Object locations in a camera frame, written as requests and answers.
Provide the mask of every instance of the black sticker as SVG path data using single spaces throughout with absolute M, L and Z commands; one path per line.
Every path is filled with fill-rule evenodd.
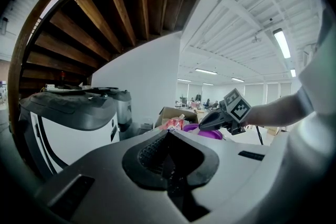
M 250 107 L 243 100 L 240 100 L 231 110 L 231 114 L 240 121 L 249 110 Z
M 232 92 L 225 97 L 226 106 L 229 106 L 233 101 L 239 97 L 239 93 L 236 89 L 233 89 Z

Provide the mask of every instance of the pink object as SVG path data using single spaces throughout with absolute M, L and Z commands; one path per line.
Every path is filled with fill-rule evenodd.
M 188 124 L 188 125 L 184 126 L 183 130 L 185 132 L 189 132 L 189 131 L 192 131 L 192 130 L 196 129 L 197 127 L 198 127 L 197 123 L 192 123 L 192 124 Z M 223 139 L 222 133 L 220 131 L 217 131 L 217 130 L 216 131 L 199 131 L 198 135 L 213 138 L 213 139 L 218 139 L 218 140 Z

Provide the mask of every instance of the exposed ceiling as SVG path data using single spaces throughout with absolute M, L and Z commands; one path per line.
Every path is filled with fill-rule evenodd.
M 233 83 L 291 78 L 304 67 L 303 50 L 317 42 L 318 0 L 218 0 L 217 6 L 186 42 L 179 78 L 192 83 Z M 291 58 L 284 59 L 272 32 L 282 28 Z M 218 72 L 204 74 L 196 68 Z

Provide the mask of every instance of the fluorescent light fixture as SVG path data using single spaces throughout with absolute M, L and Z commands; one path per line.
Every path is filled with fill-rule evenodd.
M 236 78 L 231 78 L 232 80 L 239 81 L 239 82 L 244 82 L 244 80 L 241 79 L 236 79 Z
M 292 77 L 295 78 L 296 77 L 295 69 L 291 69 L 290 72 L 292 73 Z
M 285 59 L 290 58 L 290 52 L 289 52 L 289 48 L 288 48 L 288 44 L 284 35 L 284 32 L 282 31 L 281 28 L 275 30 L 273 32 L 274 37 L 276 38 L 280 49 L 282 51 L 282 54 L 284 56 Z
M 212 71 L 207 71 L 207 70 L 203 70 L 203 69 L 195 69 L 198 72 L 203 72 L 203 73 L 208 73 L 208 74 L 212 74 L 212 75 L 217 75 L 217 72 L 212 72 Z

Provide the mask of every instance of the curved wooden frame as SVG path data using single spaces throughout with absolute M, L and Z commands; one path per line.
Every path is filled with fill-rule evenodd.
M 42 11 L 45 9 L 47 4 L 51 0 L 39 0 L 38 3 L 33 8 L 32 12 L 28 15 L 15 44 L 14 51 L 12 54 L 12 60 L 9 67 L 8 74 L 8 104 L 9 104 L 9 117 L 12 122 L 12 130 L 15 142 L 19 147 L 19 143 L 16 137 L 17 122 L 19 118 L 19 81 L 22 72 L 22 64 L 25 63 L 29 48 L 34 44 L 38 34 L 41 29 L 41 25 L 44 21 L 50 20 L 53 14 L 62 7 L 69 0 L 59 0 L 44 16 L 44 18 L 39 23 L 39 26 L 34 31 L 31 39 L 29 40 L 31 30 L 33 29 L 36 21 L 39 19 Z

